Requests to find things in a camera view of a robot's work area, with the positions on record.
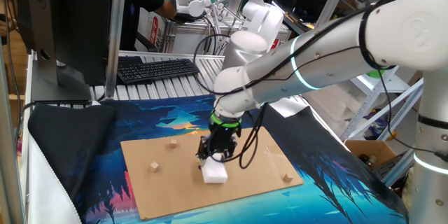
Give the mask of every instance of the fabric mat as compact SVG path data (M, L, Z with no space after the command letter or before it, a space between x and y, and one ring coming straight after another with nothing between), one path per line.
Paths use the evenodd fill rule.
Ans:
M121 141L201 134L214 98L105 101L117 110L106 143L77 197L84 223L407 223L400 199L357 157L330 136L309 108L283 118L268 108L263 126L304 185L141 222ZM243 119L243 126L250 127Z
M29 117L29 133L73 203L114 115L115 109L107 106L37 104Z

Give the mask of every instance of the brown cardboard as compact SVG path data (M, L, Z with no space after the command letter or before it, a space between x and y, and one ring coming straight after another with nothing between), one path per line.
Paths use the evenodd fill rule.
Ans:
M347 140L345 146L356 157L361 154L366 154L369 157L376 156L377 161L372 165L372 168L379 167L396 157L393 150L383 141Z
M251 129L243 129L235 153L239 153ZM170 148L171 139L178 142ZM184 135L151 140L123 141L132 189L140 218L148 220L243 197L303 184L288 158L263 127L258 133L258 150L251 165L242 170L238 160L225 164L224 184L205 184L195 157L200 136ZM243 158L245 165L253 147ZM153 173L149 165L157 162ZM291 174L291 182L284 181Z

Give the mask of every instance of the wooden cube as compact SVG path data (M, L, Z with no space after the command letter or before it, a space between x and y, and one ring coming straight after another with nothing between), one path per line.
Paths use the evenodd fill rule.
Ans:
M291 182L294 179L292 174L285 174L285 176L283 177L283 180L285 182Z
M156 163L156 162L153 162L153 163L149 166L149 169L150 169L152 172L156 172L156 171L159 169L159 164Z
M177 147L177 140L171 139L171 141L169 142L169 147L171 148Z

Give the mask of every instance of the wire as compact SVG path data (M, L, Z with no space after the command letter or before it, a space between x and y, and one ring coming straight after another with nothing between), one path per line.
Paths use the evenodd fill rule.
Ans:
M342 23L346 22L347 20L350 20L352 17L361 14L361 13L371 13L375 8L378 8L379 6L382 6L384 4L390 3L392 1L395 0L380 0L378 1L377 4L375 5L371 5L371 6L367 6L366 8L362 9L362 10L358 10L346 17L341 17L338 20L333 21L332 23L330 23L327 27L325 27L324 29L322 29L321 31L317 31L315 33L315 35L313 35L308 41L306 41L303 45L301 45L295 52L293 52L291 55L289 55L284 61L282 61L280 64L278 64L276 67L274 67L270 72L266 73L264 76L262 76L261 78L259 78L258 80L252 80L250 83L246 84L245 87L237 87L232 91L229 92L214 92L211 90L208 90L206 87L204 87L203 84L199 83L205 90L207 90L208 92L215 94L215 95L225 95L225 94L234 94L237 92L241 92L244 89L249 89L251 87L253 87L254 85L259 84L262 81L265 81L267 78L269 78L271 75L275 74L275 72L277 72L278 70L280 70L283 66L285 66L286 64L288 64L291 60L292 57L298 56L300 53L303 53L306 49L308 49L309 46L313 45L316 41L318 41L322 36L326 35L328 32L331 32L334 28L336 28L337 26L341 25Z
M202 43L210 38L215 38L215 37L219 37L219 36L230 38L230 36L227 36L225 34L213 34L213 35L209 35L209 36L206 36L205 38L203 38L196 46L195 54L193 55L193 64L196 64L197 52L199 51L199 48L202 45Z
M102 96L100 96L100 97L97 99L97 102L102 101L104 98L106 98L105 94L103 94Z
M9 34L10 30L9 30L9 20L8 20L8 3L6 2L6 0L3 0L3 7L5 9L5 22L6 22L6 44L7 44L7 49L8 49L8 61L9 61L9 68L10 68L10 72L11 72L11 77L13 78L13 84L14 84L14 88L15 88L15 92L17 95L17 114L20 115L21 114L21 102L20 102L20 92L19 92L19 86L17 84L17 80L15 79L15 72L14 72L14 65L13 65L13 57L11 56L11 35ZM17 117L17 129L15 132L15 135L18 136L19 134L19 124L20 124L20 116Z
M267 108L267 103L264 103L263 106L262 106L262 108L261 108L261 110L260 110L260 113L258 114L257 120L256 120L256 121L254 122L254 124L253 124L251 133L249 134L249 136L247 137L246 141L244 142L243 148L242 148L241 152L240 152L238 155L234 155L233 157L228 158L228 159L226 159L226 160L217 160L216 158L213 157L213 154L215 154L215 153L212 153L212 152L210 151L210 144L207 143L207 151L208 151L208 153L209 153L209 157L210 157L213 161L215 161L215 162L221 162L221 163L230 162L230 161L233 161L233 160L236 160L237 158L239 158L239 167L240 167L241 169L246 169L247 167L249 167L249 165L252 163L252 161L253 161L253 159L254 159L254 157L255 157L255 155L256 155L256 152L257 152L257 148L258 148L258 131L260 130L261 125L262 125L262 123L263 123L263 118L265 117L265 111L266 111L266 108ZM250 115L249 117L250 117L250 118L252 119L252 121L253 121L253 117L252 117L252 115L250 114L250 112L248 112L248 114ZM251 158L249 159L249 161L247 162L247 164L246 164L246 165L243 165L243 164L242 164L242 162L243 162L243 156L244 156L244 154L247 152L247 150L252 146L252 144L253 144L254 142L255 142L255 147L254 147L254 149L253 149L252 156L251 156Z
M215 30L215 27L214 27L213 24L211 23L210 19L209 19L207 16L205 16L204 18L205 18L205 20L207 20L207 22L210 24L210 28L213 30L213 34L214 34L214 35L217 35L216 30ZM213 47L213 55L215 55L215 53L216 53L216 39L214 39L214 41L215 41L215 46Z
M382 72L381 72L381 70L383 70L378 64L377 64L377 62L375 61L375 58L373 57L373 55L372 55L372 53L370 53L370 52L368 52L369 53L369 56L370 56L370 59L376 64L376 66L377 66L377 71L378 71L378 74L379 74L379 78L381 79L381 84L383 85L383 88L384 88L384 92L386 93L386 98L387 98L387 102L388 102L388 107L389 107L389 114L391 115L392 114L392 101L391 101L391 98L389 97L389 92L387 91L387 87L386 87L386 83L385 83L385 81L384 81L384 78L383 78L383 74L382 74ZM388 116L387 117L387 131L388 131L388 133L389 133L389 135L394 139L394 140L396 140L398 143L400 143L400 144L402 144L402 145L404 145L404 146L406 146L406 147L408 147L408 148L410 148L410 149L412 149L412 150L415 150L415 151L423 151L423 152L427 152L427 153L432 153L432 154L435 154L435 151L432 151L432 150L426 150L426 149L422 149L422 148L415 148L415 147L413 147L413 146L410 146L409 144L406 144L406 143L404 143L403 141L401 141L401 140L399 140L398 138L396 138L393 134L392 134L392 131L391 131L391 116Z

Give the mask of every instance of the metal shelf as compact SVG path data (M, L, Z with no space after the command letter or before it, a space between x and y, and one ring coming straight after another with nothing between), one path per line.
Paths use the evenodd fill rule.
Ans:
M351 82L367 95L373 91L373 88L379 81L381 80L378 78L369 77L366 74L351 79ZM401 93L406 91L409 88L409 85L401 80L398 76L393 74L390 81L386 82L386 88L387 92Z

